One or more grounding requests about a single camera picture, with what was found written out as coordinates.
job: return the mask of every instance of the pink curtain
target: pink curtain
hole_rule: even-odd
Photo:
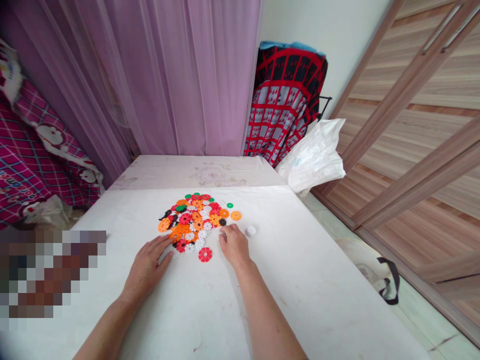
[[[11,0],[0,20],[32,80],[53,81],[40,92],[115,179],[129,149],[242,154],[261,2]]]

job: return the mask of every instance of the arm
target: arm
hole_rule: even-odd
[[[245,303],[253,355],[263,359],[307,359],[294,332],[250,259],[249,244],[236,224],[220,229],[223,254],[235,270]]]
[[[122,341],[137,310],[167,271],[170,252],[158,264],[160,256],[172,243],[166,236],[147,242],[135,256],[123,291],[100,318],[73,360],[114,360],[119,357]]]

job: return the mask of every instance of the red blanket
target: red blanket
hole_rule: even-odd
[[[258,52],[244,156],[279,164],[319,115],[327,67],[325,56],[301,49]]]

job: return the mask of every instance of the white wall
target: white wall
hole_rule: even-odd
[[[298,41],[326,54],[328,119],[380,26],[390,0],[263,0],[260,40]],[[320,111],[324,102],[320,99]]]

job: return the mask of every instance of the tiled floor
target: tiled floor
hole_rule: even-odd
[[[302,201],[332,238],[360,239],[311,193]],[[433,360],[480,359],[480,350],[403,278],[399,298],[390,309]]]

